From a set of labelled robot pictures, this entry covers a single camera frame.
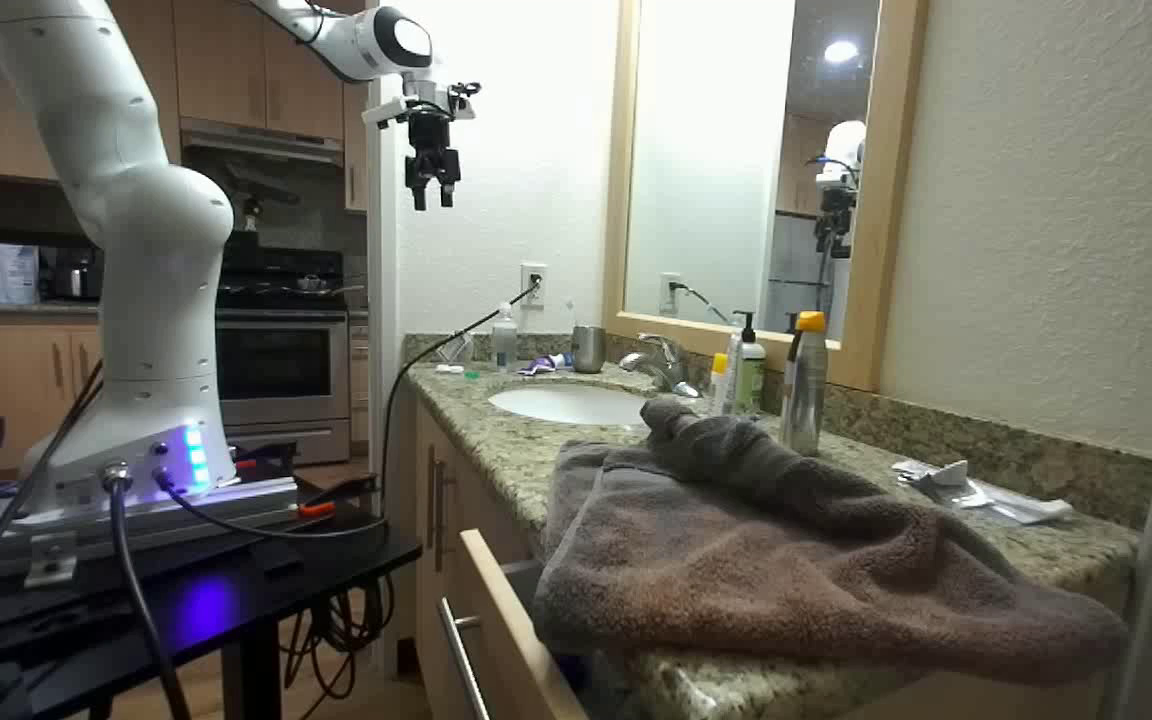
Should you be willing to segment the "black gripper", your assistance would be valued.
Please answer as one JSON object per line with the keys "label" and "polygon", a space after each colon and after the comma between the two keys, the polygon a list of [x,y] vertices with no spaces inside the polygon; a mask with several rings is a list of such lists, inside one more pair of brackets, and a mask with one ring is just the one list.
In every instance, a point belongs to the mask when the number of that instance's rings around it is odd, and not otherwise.
{"label": "black gripper", "polygon": [[409,130],[404,185],[415,213],[427,209],[427,180],[441,185],[441,209],[454,209],[461,153],[451,148],[451,123],[473,120],[475,91],[475,80],[435,85],[409,75],[397,102],[385,102],[368,112],[377,130]]}

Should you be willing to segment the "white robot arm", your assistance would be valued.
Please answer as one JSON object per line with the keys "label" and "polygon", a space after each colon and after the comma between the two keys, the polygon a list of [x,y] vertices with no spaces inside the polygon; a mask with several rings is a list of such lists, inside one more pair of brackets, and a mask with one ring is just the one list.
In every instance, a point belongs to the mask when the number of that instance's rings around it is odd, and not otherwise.
{"label": "white robot arm", "polygon": [[[404,123],[410,205],[441,185],[451,205],[461,153],[451,120],[473,115],[475,80],[442,80],[430,34],[393,8],[336,13],[317,0],[249,0],[342,85],[397,75],[400,97],[368,109]],[[154,97],[106,0],[0,0],[0,72],[26,109],[85,237],[105,248],[105,389],[37,461],[39,509],[98,502],[98,478],[128,467],[142,491],[151,450],[188,428],[192,450],[164,456],[205,491],[237,481],[216,372],[216,289],[231,200],[168,158]]]}

